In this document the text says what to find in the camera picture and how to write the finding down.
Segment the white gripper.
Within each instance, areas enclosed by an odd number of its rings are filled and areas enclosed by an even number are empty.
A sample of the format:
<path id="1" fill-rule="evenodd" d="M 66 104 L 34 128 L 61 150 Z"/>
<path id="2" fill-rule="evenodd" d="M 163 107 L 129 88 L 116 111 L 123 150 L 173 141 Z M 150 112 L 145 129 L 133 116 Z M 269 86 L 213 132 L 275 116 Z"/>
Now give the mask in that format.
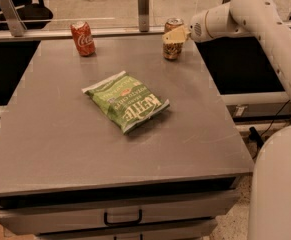
<path id="1" fill-rule="evenodd" d="M 184 43 L 190 36 L 195 42 L 205 42 L 208 40 L 208 34 L 205 24 L 206 11 L 195 14 L 189 24 L 189 30 L 186 26 L 181 25 L 162 36 L 164 44 Z"/>

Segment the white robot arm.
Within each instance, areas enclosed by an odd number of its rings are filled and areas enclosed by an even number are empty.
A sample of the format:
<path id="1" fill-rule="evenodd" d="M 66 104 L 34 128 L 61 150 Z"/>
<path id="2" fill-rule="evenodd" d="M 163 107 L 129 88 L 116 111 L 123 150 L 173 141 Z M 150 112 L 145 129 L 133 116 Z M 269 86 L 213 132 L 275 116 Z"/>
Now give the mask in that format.
<path id="1" fill-rule="evenodd" d="M 246 34 L 259 42 L 291 101 L 291 29 L 273 0 L 230 0 L 163 35 L 166 44 Z M 291 240 L 291 125 L 259 150 L 253 171 L 247 240 Z"/>

